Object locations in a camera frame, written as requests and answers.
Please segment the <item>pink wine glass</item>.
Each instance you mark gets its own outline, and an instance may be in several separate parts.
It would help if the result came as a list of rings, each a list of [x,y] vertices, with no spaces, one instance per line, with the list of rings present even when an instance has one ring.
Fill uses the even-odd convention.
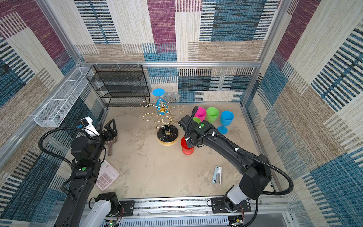
[[[199,107],[194,117],[197,117],[201,121],[204,121],[207,115],[206,109]]]

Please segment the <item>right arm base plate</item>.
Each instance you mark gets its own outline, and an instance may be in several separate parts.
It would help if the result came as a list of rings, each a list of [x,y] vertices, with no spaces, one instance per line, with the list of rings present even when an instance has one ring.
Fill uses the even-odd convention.
[[[251,212],[251,205],[247,200],[241,201],[239,205],[232,204],[232,207],[229,209],[225,205],[225,200],[222,197],[214,197],[207,201],[207,205],[212,208],[213,213]]]

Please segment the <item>blue back wine glass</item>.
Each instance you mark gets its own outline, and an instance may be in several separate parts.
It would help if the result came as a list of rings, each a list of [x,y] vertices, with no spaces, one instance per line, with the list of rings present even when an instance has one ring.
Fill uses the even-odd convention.
[[[156,101],[156,111],[157,114],[165,115],[168,112],[168,104],[162,99],[162,96],[165,94],[165,90],[161,88],[157,88],[153,90],[152,94],[157,98]]]

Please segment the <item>blue wine glass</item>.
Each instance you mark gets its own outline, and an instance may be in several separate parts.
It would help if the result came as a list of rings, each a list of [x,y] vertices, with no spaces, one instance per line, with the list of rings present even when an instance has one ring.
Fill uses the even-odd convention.
[[[156,101],[156,111],[157,114],[165,115],[168,112],[168,104],[162,99],[162,96],[165,94],[165,90],[161,88],[157,88],[153,90],[152,94],[157,98]]]
[[[220,122],[221,126],[219,126],[217,129],[222,134],[227,134],[228,129],[227,126],[229,126],[234,119],[234,114],[230,111],[223,111],[220,116]]]

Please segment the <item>green front wine glass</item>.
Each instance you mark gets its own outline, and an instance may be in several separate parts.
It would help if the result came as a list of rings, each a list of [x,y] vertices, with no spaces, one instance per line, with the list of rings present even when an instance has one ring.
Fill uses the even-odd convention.
[[[209,123],[213,123],[217,120],[218,116],[219,116],[219,110],[215,107],[209,107],[207,110],[206,110],[206,120],[209,122]]]

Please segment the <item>red wine glass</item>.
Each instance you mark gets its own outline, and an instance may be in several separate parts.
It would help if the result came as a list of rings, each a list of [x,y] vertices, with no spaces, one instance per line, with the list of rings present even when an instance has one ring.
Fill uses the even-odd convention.
[[[194,152],[194,148],[188,148],[184,137],[181,138],[181,146],[182,146],[182,152],[185,155],[191,155]]]

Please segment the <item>green back wine glass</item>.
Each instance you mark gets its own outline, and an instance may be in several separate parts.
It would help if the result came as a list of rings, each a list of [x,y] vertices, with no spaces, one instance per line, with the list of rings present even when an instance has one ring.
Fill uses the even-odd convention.
[[[196,122],[197,124],[201,123],[201,120],[198,117],[193,117],[193,121]]]

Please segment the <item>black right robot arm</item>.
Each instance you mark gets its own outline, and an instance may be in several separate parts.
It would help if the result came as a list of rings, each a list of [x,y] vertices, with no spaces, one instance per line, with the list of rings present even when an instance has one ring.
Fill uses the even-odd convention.
[[[193,117],[198,108],[198,106],[195,106],[191,116],[186,115],[178,122],[178,125],[184,130],[184,138],[188,148],[202,145],[210,147],[242,174],[239,184],[230,188],[223,197],[224,206],[228,212],[237,211],[240,203],[247,199],[258,201],[262,194],[281,196],[292,192],[294,189],[292,178],[280,168],[270,164],[265,155],[256,156],[239,147],[208,121],[195,122]],[[272,170],[287,180],[287,189],[280,192],[264,190],[272,180]]]

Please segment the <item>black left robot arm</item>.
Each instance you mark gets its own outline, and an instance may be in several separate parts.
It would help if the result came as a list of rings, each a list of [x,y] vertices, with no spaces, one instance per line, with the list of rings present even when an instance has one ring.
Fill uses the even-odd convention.
[[[70,177],[61,186],[61,190],[67,197],[54,224],[55,227],[78,227],[80,224],[85,203],[96,184],[101,169],[100,156],[106,150],[105,144],[118,134],[114,119],[110,120],[104,128],[103,131],[98,131],[98,135],[91,136],[89,129],[59,127],[46,132],[39,139],[38,147],[43,153],[58,158],[71,167]],[[49,135],[66,130],[83,134],[71,143],[71,154],[74,157],[72,161],[48,151],[43,146],[43,141]]]

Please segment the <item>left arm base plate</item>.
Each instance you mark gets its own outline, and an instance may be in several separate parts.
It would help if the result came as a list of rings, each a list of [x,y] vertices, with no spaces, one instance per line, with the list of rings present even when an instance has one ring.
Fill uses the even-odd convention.
[[[134,208],[135,208],[135,201],[128,200],[128,201],[118,201],[118,209],[115,217],[131,217],[133,216]]]

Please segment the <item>blue front wine glass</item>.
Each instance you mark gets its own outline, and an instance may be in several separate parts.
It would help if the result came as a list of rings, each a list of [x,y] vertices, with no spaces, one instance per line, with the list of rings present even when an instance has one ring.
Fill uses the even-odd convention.
[[[234,114],[230,111],[223,111],[220,116],[220,122],[221,126],[219,126],[217,129],[222,134],[227,134],[228,129],[227,126],[229,126],[234,119]]]

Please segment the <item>green wine glass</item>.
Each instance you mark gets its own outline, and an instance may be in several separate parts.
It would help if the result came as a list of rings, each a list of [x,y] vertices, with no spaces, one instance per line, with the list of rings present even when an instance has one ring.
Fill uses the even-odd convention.
[[[201,120],[198,117],[193,117],[193,121],[196,122],[197,124],[201,123]]]
[[[218,116],[219,116],[219,110],[215,107],[209,107],[207,110],[206,110],[206,120],[209,122],[209,123],[213,123],[217,120]]]

